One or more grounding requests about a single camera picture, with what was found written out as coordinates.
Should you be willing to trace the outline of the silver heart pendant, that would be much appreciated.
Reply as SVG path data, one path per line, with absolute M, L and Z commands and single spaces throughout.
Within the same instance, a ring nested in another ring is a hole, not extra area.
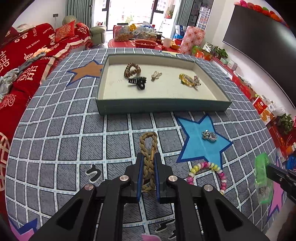
M 218 136 L 215 134 L 215 132 L 210 132 L 209 130 L 205 130 L 202 132 L 202 139 L 209 141 L 209 142 L 215 142 L 217 141 Z

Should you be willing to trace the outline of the grey grid star blanket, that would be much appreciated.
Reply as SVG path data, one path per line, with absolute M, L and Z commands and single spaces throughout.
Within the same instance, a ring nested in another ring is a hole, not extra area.
M 199 121 L 204 112 L 143 113 L 101 116 L 95 96 L 98 78 L 70 83 L 70 70 L 89 60 L 104 63 L 110 50 L 91 50 L 64 59 L 26 104 L 11 144 L 6 171 L 6 209 L 15 228 L 38 229 L 87 183 L 99 185 L 122 175 L 140 151 L 143 133 L 155 132 L 162 162 L 187 177 L 197 161 L 178 163 L 186 135 L 182 117 Z M 222 154 L 226 198 L 258 229 L 267 232 L 278 207 L 260 204 L 254 161 L 261 154 L 278 162 L 267 127 L 247 97 L 214 64 L 197 61 L 230 97 L 224 112 L 209 113 L 219 135 L 232 145 Z

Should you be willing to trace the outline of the silver crystal hair clip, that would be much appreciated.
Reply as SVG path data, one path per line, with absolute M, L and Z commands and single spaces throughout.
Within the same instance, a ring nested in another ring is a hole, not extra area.
M 199 86 L 201 86 L 201 80 L 197 75 L 194 76 L 193 82 L 194 82 L 194 87 L 195 88 L 198 88 Z

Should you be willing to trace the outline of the green potted plant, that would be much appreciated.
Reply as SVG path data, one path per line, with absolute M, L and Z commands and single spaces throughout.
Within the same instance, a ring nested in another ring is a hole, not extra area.
M 215 46 L 213 48 L 213 51 L 214 51 L 215 57 L 218 59 L 221 59 L 221 58 L 227 59 L 228 58 L 228 54 L 225 49 L 221 49 L 218 46 Z

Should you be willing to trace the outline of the beige bow hair clip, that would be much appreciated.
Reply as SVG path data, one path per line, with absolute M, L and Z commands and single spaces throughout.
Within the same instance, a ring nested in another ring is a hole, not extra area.
M 155 81 L 157 79 L 159 79 L 162 76 L 161 72 L 157 72 L 155 71 L 152 75 L 151 75 L 151 81 Z

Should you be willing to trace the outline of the black hair claw clip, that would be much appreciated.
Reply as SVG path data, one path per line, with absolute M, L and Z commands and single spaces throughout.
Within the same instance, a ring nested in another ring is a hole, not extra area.
M 136 85 L 140 90 L 145 89 L 146 81 L 147 81 L 146 77 L 134 77 L 128 80 L 129 83 Z

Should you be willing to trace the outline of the teal shallow cardboard tray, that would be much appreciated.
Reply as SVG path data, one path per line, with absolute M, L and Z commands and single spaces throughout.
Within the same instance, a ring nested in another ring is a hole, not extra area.
M 145 89 L 140 90 L 124 77 L 129 63 L 141 68 L 146 77 Z M 151 81 L 151 75 L 162 76 Z M 194 87 L 197 75 L 201 86 Z M 226 111 L 232 101 L 218 81 L 196 60 L 149 54 L 110 54 L 104 63 L 96 103 L 98 112 L 105 114 L 153 113 L 168 111 Z

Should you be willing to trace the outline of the grey floral crumpled cloth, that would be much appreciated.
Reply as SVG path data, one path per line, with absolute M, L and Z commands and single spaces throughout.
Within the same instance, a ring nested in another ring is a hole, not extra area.
M 46 56 L 46 52 L 40 52 L 39 54 L 36 54 L 32 59 L 26 60 L 25 63 L 23 63 L 22 65 L 8 71 L 4 76 L 1 76 L 1 101 L 3 101 L 3 99 L 8 95 L 13 82 L 16 81 L 16 79 L 25 71 L 25 69 L 32 65 L 33 62 L 44 56 Z

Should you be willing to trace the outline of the red floral gift box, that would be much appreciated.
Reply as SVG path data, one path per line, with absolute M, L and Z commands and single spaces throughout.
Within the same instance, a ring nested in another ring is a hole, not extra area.
M 185 35 L 182 39 L 179 52 L 182 54 L 191 55 L 193 47 L 199 46 L 203 41 L 204 36 L 205 36 L 204 30 L 197 27 L 188 26 L 186 28 Z

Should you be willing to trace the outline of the white mug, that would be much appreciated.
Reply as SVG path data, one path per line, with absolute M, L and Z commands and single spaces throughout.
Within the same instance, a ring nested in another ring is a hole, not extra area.
M 171 43 L 172 43 L 172 39 L 170 39 L 170 38 L 163 39 L 163 47 L 170 48 Z

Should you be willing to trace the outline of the red plastic basin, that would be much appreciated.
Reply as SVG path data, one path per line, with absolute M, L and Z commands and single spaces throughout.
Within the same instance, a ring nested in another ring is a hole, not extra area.
M 155 49 L 158 46 L 156 42 L 150 40 L 134 40 L 133 43 L 136 48 Z

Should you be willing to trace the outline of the red round table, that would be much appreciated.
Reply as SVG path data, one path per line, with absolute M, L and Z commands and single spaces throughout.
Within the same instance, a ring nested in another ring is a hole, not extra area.
M 124 42 L 116 42 L 115 39 L 111 39 L 108 42 L 109 48 L 144 48 L 144 49 L 155 49 L 155 50 L 161 50 L 161 51 L 169 51 L 169 52 L 175 52 L 179 53 L 178 50 L 174 50 L 172 48 L 163 48 L 162 45 L 157 44 L 153 41 L 148 40 L 128 40 Z

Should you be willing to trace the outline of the red wedding bed cover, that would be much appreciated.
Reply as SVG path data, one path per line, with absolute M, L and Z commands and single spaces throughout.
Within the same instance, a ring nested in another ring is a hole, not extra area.
M 10 28 L 1 45 L 1 212 L 8 154 L 16 127 L 40 84 L 71 50 L 90 47 L 84 23 L 71 21 L 58 29 L 49 23 Z

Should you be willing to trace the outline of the red embroidered pillow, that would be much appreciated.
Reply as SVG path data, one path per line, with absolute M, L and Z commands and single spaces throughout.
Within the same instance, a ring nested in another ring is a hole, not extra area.
M 75 21 L 67 23 L 62 27 L 58 28 L 55 32 L 55 43 L 58 43 L 65 38 L 73 37 L 74 28 L 75 28 Z

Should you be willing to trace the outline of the green grey curtain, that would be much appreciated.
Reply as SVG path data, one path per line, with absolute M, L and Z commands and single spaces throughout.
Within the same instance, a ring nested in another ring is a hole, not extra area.
M 66 0 L 65 15 L 75 16 L 76 19 L 91 27 L 93 0 Z

